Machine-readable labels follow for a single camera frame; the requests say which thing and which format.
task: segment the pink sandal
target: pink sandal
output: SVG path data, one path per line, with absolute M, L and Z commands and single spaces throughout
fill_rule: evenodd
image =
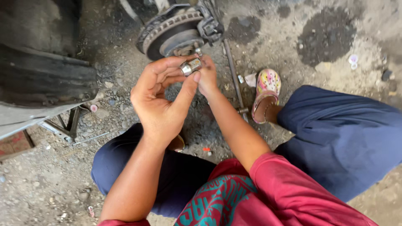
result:
M 279 104 L 279 92 L 281 90 L 281 79 L 276 71 L 272 69 L 264 69 L 258 74 L 257 79 L 257 95 L 252 106 L 251 115 L 254 121 L 258 124 L 267 123 L 265 121 L 256 121 L 254 112 L 257 110 L 260 102 L 266 97 L 275 97 L 275 104 Z

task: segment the dark blue trousers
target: dark blue trousers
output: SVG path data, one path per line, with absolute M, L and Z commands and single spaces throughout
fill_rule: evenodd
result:
M 369 98 L 302 86 L 279 112 L 278 123 L 295 136 L 275 153 L 344 202 L 402 160 L 401 112 Z M 141 124 L 135 124 L 96 153 L 91 176 L 103 194 L 123 170 L 142 132 Z M 198 157 L 167 150 L 152 212 L 178 217 L 214 167 Z

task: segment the hand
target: hand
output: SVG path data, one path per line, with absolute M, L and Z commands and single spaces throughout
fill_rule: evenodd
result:
M 203 67 L 200 70 L 199 90 L 202 95 L 208 98 L 214 92 L 219 92 L 216 83 L 216 67 L 210 56 L 204 54 L 200 59 Z
M 188 57 L 168 57 L 148 64 L 131 90 L 130 100 L 144 128 L 144 137 L 165 149 L 183 127 L 200 72 L 184 77 L 179 66 Z M 165 88 L 176 82 L 183 86 L 174 102 L 165 99 Z

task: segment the fingernail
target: fingernail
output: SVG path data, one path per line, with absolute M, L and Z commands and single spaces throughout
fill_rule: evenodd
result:
M 200 79 L 201 79 L 201 72 L 196 72 L 196 73 L 194 74 L 194 81 L 195 81 L 196 83 L 199 83 Z

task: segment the red object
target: red object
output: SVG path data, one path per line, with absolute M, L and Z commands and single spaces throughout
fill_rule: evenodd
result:
M 96 106 L 96 105 L 91 105 L 90 108 L 91 108 L 92 112 L 96 112 L 98 110 L 98 106 Z
M 244 226 L 377 226 L 274 153 L 260 156 L 250 175 L 238 160 L 222 161 L 209 179 L 186 205 L 175 225 L 194 226 L 209 220 Z M 148 225 L 145 220 L 134 223 L 106 220 L 99 224 Z

